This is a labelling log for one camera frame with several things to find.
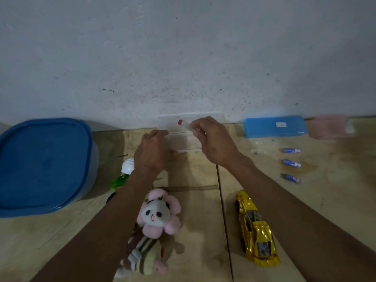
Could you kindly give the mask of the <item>pink rectangular case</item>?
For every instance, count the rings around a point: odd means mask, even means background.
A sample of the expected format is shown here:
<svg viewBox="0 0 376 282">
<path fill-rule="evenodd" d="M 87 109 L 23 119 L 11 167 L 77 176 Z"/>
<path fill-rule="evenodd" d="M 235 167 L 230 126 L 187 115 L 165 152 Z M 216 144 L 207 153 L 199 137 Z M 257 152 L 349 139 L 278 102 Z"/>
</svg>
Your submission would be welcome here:
<svg viewBox="0 0 376 282">
<path fill-rule="evenodd" d="M 320 115 L 308 121 L 308 135 L 317 140 L 339 139 L 354 137 L 356 130 L 345 115 Z"/>
</svg>

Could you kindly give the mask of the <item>person's right hand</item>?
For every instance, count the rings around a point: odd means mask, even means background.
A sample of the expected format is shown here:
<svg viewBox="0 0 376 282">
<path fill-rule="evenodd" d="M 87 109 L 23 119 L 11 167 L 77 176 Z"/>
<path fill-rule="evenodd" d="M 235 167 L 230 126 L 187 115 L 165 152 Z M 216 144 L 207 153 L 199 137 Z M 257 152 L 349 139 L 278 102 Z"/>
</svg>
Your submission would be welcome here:
<svg viewBox="0 0 376 282">
<path fill-rule="evenodd" d="M 195 136 L 202 145 L 202 152 L 210 162 L 227 170 L 243 163 L 244 155 L 238 150 L 223 124 L 219 123 L 219 128 L 209 135 Z"/>
</svg>

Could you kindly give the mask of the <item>panda plush with pink petals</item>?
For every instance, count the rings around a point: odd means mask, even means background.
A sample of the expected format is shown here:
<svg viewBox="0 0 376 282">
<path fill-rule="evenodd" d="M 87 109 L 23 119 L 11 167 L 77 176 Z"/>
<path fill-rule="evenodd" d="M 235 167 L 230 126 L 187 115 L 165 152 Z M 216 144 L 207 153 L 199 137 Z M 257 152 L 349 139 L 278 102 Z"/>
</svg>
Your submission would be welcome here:
<svg viewBox="0 0 376 282">
<path fill-rule="evenodd" d="M 138 272 L 142 275 L 165 274 L 168 265 L 164 259 L 164 247 L 159 238 L 165 232 L 173 235 L 181 228 L 178 199 L 163 189 L 153 189 L 148 194 L 138 214 L 125 253 L 114 278 L 121 279 Z"/>
</svg>

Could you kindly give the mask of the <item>green bottle with white cap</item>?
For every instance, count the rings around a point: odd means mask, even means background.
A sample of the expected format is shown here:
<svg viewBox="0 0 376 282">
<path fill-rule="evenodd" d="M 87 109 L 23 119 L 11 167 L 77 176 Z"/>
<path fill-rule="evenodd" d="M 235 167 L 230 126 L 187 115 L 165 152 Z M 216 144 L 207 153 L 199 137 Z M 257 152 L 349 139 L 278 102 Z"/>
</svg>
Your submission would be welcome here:
<svg viewBox="0 0 376 282">
<path fill-rule="evenodd" d="M 111 189 L 117 193 L 125 184 L 130 174 L 134 171 L 134 158 L 126 159 L 121 168 L 121 175 L 111 181 Z"/>
</svg>

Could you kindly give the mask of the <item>person's left forearm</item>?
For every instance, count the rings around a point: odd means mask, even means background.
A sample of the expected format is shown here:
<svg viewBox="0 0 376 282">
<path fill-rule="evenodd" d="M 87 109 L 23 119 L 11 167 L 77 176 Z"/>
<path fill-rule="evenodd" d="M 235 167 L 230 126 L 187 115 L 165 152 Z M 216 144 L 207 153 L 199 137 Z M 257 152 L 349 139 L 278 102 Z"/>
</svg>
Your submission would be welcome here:
<svg viewBox="0 0 376 282">
<path fill-rule="evenodd" d="M 137 166 L 114 198 L 30 282 L 112 282 L 142 202 L 162 170 Z"/>
</svg>

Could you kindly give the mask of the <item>person's left hand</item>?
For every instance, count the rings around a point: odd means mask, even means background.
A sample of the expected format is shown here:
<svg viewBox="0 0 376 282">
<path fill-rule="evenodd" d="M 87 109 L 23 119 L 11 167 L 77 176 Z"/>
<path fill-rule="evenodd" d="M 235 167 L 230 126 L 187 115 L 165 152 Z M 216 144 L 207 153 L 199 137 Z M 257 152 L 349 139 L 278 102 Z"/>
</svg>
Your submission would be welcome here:
<svg viewBox="0 0 376 282">
<path fill-rule="evenodd" d="M 167 160 L 164 139 L 169 134 L 167 130 L 154 129 L 150 133 L 145 133 L 134 153 L 135 171 L 143 172 L 156 177 L 159 175 Z"/>
</svg>

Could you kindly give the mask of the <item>yellow toy car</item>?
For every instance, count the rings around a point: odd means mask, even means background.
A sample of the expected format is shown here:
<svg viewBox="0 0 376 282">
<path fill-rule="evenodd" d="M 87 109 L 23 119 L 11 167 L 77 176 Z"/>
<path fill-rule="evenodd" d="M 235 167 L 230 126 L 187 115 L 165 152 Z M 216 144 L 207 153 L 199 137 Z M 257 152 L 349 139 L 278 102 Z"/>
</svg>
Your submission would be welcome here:
<svg viewBox="0 0 376 282">
<path fill-rule="evenodd" d="M 241 248 L 245 257 L 262 267 L 280 263 L 273 233 L 245 191 L 236 195 L 235 209 L 241 229 Z"/>
</svg>

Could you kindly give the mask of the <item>clear tube with red cap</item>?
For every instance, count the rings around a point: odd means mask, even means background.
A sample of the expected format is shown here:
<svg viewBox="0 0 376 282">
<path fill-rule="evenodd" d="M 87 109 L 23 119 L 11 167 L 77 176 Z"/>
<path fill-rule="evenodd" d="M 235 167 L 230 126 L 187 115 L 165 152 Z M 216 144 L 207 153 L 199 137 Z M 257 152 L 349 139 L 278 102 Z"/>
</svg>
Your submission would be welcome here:
<svg viewBox="0 0 376 282">
<path fill-rule="evenodd" d="M 192 124 L 192 121 L 187 121 L 187 120 L 183 120 L 183 119 L 179 119 L 178 120 L 178 125 L 180 127 L 184 127 L 185 129 L 187 129 L 188 131 L 192 132 L 192 133 L 199 133 L 202 131 L 202 129 L 199 127 L 195 127 L 193 124 Z"/>
</svg>

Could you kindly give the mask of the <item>large blue lidded container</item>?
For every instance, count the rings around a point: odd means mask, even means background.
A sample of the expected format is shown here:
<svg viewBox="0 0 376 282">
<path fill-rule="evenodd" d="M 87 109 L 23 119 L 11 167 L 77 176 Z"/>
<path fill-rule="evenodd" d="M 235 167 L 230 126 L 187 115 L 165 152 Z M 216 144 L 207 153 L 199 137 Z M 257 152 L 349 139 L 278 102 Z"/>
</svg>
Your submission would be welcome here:
<svg viewBox="0 0 376 282">
<path fill-rule="evenodd" d="M 0 135 L 0 218 L 42 215 L 92 189 L 99 149 L 79 119 L 33 119 Z"/>
</svg>

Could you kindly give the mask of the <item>blue rectangular case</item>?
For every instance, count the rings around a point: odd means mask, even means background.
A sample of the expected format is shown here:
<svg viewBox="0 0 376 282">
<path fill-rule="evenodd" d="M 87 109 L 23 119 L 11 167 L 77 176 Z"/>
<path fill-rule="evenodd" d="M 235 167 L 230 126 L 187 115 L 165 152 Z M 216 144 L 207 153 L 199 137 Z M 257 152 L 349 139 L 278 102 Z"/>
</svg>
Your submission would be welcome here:
<svg viewBox="0 0 376 282">
<path fill-rule="evenodd" d="M 247 118 L 243 123 L 246 138 L 292 137 L 308 133 L 301 116 Z"/>
</svg>

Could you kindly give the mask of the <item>person's right forearm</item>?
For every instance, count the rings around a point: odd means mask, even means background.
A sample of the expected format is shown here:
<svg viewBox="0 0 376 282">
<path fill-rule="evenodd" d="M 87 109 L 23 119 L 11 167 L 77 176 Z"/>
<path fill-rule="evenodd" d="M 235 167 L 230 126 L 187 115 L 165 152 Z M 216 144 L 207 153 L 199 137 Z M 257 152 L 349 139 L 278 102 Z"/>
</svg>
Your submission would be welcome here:
<svg viewBox="0 0 376 282">
<path fill-rule="evenodd" d="M 376 252 L 235 153 L 216 161 L 240 183 L 308 282 L 376 282 Z"/>
</svg>

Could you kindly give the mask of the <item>clear plastic box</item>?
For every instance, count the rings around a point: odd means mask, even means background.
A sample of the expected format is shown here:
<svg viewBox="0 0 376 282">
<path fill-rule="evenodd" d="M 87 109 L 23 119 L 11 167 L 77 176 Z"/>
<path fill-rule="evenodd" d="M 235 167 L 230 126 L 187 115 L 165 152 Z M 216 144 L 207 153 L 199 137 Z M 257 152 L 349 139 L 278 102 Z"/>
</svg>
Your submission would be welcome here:
<svg viewBox="0 0 376 282">
<path fill-rule="evenodd" d="M 200 152 L 202 145 L 194 133 L 180 127 L 177 122 L 179 119 L 194 121 L 208 116 L 213 117 L 218 122 L 223 120 L 223 113 L 221 112 L 158 115 L 156 117 L 157 128 L 169 132 L 164 139 L 165 147 L 176 150 L 178 153 Z"/>
</svg>

